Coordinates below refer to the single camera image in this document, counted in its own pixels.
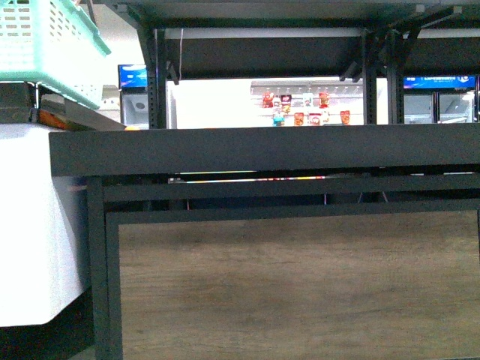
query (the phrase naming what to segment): glass door refrigerator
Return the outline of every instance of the glass door refrigerator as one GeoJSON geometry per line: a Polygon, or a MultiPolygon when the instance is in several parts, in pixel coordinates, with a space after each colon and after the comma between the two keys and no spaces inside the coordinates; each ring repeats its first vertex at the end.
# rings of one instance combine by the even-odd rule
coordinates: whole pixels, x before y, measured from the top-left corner
{"type": "Polygon", "coordinates": [[[147,71],[144,64],[118,66],[121,123],[136,128],[149,128],[147,71]]]}
{"type": "Polygon", "coordinates": [[[475,76],[406,77],[405,124],[475,121],[475,76]]]}

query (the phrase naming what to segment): plastic basket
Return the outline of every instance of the plastic basket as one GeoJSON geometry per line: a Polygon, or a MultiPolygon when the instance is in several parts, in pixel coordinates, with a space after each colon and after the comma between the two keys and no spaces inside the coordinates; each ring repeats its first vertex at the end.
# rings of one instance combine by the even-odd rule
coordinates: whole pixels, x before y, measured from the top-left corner
{"type": "Polygon", "coordinates": [[[27,81],[97,109],[110,49],[72,0],[0,0],[0,81],[27,81]]]}

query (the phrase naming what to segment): black frame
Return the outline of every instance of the black frame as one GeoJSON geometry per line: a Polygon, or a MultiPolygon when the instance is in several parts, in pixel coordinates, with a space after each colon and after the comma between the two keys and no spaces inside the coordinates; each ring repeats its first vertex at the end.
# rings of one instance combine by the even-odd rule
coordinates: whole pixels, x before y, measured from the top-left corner
{"type": "Polygon", "coordinates": [[[122,359],[122,224],[480,210],[480,149],[470,145],[480,140],[476,124],[254,130],[49,135],[52,175],[88,179],[97,360],[122,359]],[[332,144],[327,138],[345,146],[328,152],[332,144]],[[312,149],[325,150],[322,157],[305,157],[311,153],[305,151],[306,141],[312,142],[312,149]],[[266,143],[274,149],[284,146],[288,152],[273,151],[265,157],[260,150],[266,143]],[[209,150],[213,144],[218,148],[209,150]],[[357,152],[361,158],[352,156],[357,152]],[[246,165],[255,166],[256,171],[220,172],[245,170],[246,165]],[[264,179],[305,173],[326,178],[189,182],[192,177],[264,179]],[[167,179],[184,181],[167,183],[167,179]]]}
{"type": "MultiPolygon", "coordinates": [[[[451,4],[416,4],[414,1],[353,1],[340,0],[339,8],[344,6],[358,7],[358,16],[348,11],[321,11],[315,3],[323,1],[300,1],[295,9],[289,10],[278,17],[269,19],[266,13],[264,19],[255,19],[251,13],[246,18],[229,18],[228,8],[223,9],[223,16],[211,18],[216,12],[214,5],[205,3],[205,13],[197,9],[193,19],[182,18],[182,15],[162,12],[162,4],[146,4],[147,1],[103,0],[114,11],[134,24],[139,32],[145,63],[147,64],[150,81],[150,128],[167,128],[165,104],[167,92],[165,82],[169,76],[167,69],[174,73],[183,73],[185,79],[220,79],[220,78],[254,78],[254,77],[284,77],[289,76],[331,76],[337,74],[341,79],[352,77],[354,80],[364,78],[364,123],[377,123],[376,79],[377,75],[388,79],[388,123],[404,123],[404,88],[403,74],[422,75],[456,74],[463,69],[464,73],[478,72],[479,57],[476,42],[468,37],[457,38],[421,38],[419,34],[426,28],[469,28],[472,26],[477,7],[464,0],[451,1],[451,4]],[[305,6],[315,9],[313,18],[301,16],[296,19],[296,11],[305,11],[305,6]],[[340,37],[299,37],[293,38],[229,38],[210,37],[185,39],[185,61],[183,71],[179,69],[180,46],[177,39],[167,39],[166,29],[177,28],[224,28],[239,27],[265,29],[281,28],[326,28],[348,27],[360,32],[344,34],[340,37]],[[453,49],[449,54],[438,53],[438,49],[446,45],[453,49]],[[292,62],[288,54],[305,52],[305,49],[322,49],[323,60],[317,61],[310,53],[304,53],[303,59],[292,62]],[[218,53],[236,54],[241,49],[243,56],[218,57],[218,53]],[[458,53],[465,53],[463,61],[459,61],[458,53]]],[[[218,3],[217,7],[231,6],[218,3]]],[[[194,1],[185,1],[184,8],[195,6],[194,1]]],[[[253,4],[258,11],[265,10],[262,1],[253,4]]]]}

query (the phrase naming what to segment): wooden panel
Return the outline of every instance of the wooden panel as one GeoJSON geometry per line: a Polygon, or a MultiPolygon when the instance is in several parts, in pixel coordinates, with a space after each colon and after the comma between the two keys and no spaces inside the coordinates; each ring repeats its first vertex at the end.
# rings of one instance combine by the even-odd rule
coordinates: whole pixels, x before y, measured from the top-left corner
{"type": "Polygon", "coordinates": [[[124,358],[480,354],[476,213],[120,229],[124,358]]]}

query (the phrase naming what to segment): display rack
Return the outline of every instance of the display rack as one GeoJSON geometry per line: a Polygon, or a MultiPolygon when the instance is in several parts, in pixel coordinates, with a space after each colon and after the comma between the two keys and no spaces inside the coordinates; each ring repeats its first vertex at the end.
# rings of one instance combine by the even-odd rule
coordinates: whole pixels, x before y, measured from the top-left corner
{"type": "Polygon", "coordinates": [[[52,175],[88,178],[97,360],[123,357],[121,224],[480,209],[478,125],[401,125],[404,74],[480,73],[473,1],[101,2],[137,28],[152,130],[50,137],[52,175]],[[163,130],[179,29],[182,79],[362,78],[370,126],[163,130]],[[388,79],[390,125],[375,126],[378,76],[388,79]],[[190,183],[299,176],[327,178],[190,183]],[[355,201],[324,202],[345,193],[355,201]]]}
{"type": "Polygon", "coordinates": [[[272,108],[263,108],[263,95],[292,95],[291,109],[285,116],[285,125],[293,126],[295,113],[303,113],[305,118],[309,113],[318,113],[320,92],[328,93],[329,120],[326,125],[340,125],[342,110],[349,110],[350,124],[363,124],[363,86],[360,79],[357,82],[351,79],[335,81],[332,78],[253,80],[250,86],[251,103],[255,109],[253,114],[263,120],[262,126],[269,126],[272,123],[272,108]],[[311,95],[311,106],[304,105],[304,94],[311,95]]]}

